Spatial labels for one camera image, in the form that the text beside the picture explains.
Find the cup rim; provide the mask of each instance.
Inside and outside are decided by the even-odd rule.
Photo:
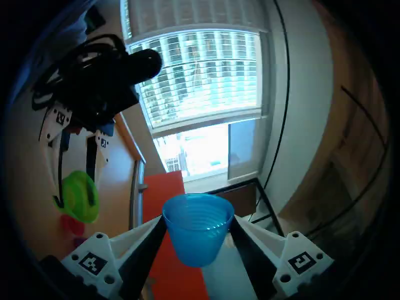
[[[175,199],[175,198],[178,198],[178,197],[191,196],[191,195],[196,195],[196,196],[202,195],[202,196],[206,196],[206,197],[209,197],[209,198],[217,198],[219,201],[225,201],[225,202],[227,202],[227,203],[229,204],[229,206],[231,207],[231,209],[232,209],[232,215],[231,215],[231,216],[229,217],[229,219],[226,220],[221,226],[216,227],[216,228],[210,228],[210,229],[193,229],[193,228],[187,228],[187,227],[184,227],[184,226],[181,226],[181,225],[177,225],[177,224],[173,223],[171,220],[169,220],[169,219],[167,218],[167,216],[165,215],[165,205],[166,205],[170,200],[172,200],[172,199]],[[212,230],[217,230],[218,228],[221,228],[221,227],[223,227],[223,226],[229,224],[229,223],[233,220],[234,216],[235,216],[235,209],[234,209],[232,203],[230,203],[228,200],[226,200],[226,199],[224,199],[224,198],[222,198],[222,197],[219,197],[219,196],[217,196],[217,195],[207,194],[207,193],[187,193],[187,194],[177,195],[177,196],[174,196],[174,197],[168,199],[168,200],[164,203],[164,205],[162,206],[162,217],[164,218],[164,220],[165,220],[166,223],[171,224],[171,225],[173,225],[173,226],[176,226],[176,227],[178,227],[178,228],[180,228],[180,229],[182,229],[182,230],[192,231],[192,232],[206,232],[206,231],[208,232],[208,231],[212,231]]]

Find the black camera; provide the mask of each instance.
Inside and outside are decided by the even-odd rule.
[[[94,43],[109,39],[111,43]],[[70,126],[113,135],[113,117],[137,104],[134,85],[155,77],[162,59],[151,49],[129,55],[114,34],[92,38],[50,66],[33,86],[32,108],[51,107],[55,101],[73,112]],[[36,102],[43,96],[49,100]]]

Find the white wall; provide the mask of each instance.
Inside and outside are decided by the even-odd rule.
[[[92,32],[88,37],[92,38],[101,34],[115,34],[123,39],[120,0],[100,0],[96,4],[96,7],[105,19],[106,23]],[[165,168],[163,167],[160,156],[156,150],[156,146],[153,143],[152,136],[150,135],[140,105],[137,104],[126,109],[123,112],[123,115],[130,131],[132,132],[134,140],[146,160],[144,174],[148,176],[165,173]]]
[[[265,192],[279,213],[306,175],[321,143],[333,95],[333,61],[325,27],[308,0],[278,1],[288,35],[290,91],[279,154]],[[271,135],[259,180],[270,171],[281,132],[287,90],[285,39],[273,0],[265,0],[276,77],[271,91]]]

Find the white bracket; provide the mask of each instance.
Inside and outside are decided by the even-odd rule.
[[[72,111],[56,102],[46,113],[39,140],[49,143],[54,140],[71,122]]]
[[[86,286],[95,286],[107,299],[117,299],[123,283],[119,268],[152,232],[160,218],[113,238],[96,232],[61,263]]]
[[[103,168],[109,163],[110,142],[112,137],[106,135],[100,130],[96,130],[95,134],[91,134],[86,137],[86,147],[88,146],[88,139],[93,137],[95,138],[94,140],[97,145],[94,185],[98,188],[100,185]]]
[[[275,299],[286,299],[309,285],[334,260],[298,231],[282,237],[235,216],[239,225],[275,265]]]
[[[60,156],[61,132],[70,124],[72,111],[56,102],[48,110],[43,119],[40,130],[39,143],[44,164],[47,168],[47,177],[53,195],[59,195],[58,162]]]

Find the red object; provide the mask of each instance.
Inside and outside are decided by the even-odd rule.
[[[143,222],[163,211],[164,203],[185,193],[181,171],[144,177]],[[149,279],[155,300],[206,300],[209,298],[200,268],[188,267],[178,259],[168,231],[151,266]]]
[[[78,237],[81,237],[85,232],[85,224],[67,214],[61,216],[61,224],[66,232],[72,232]]]

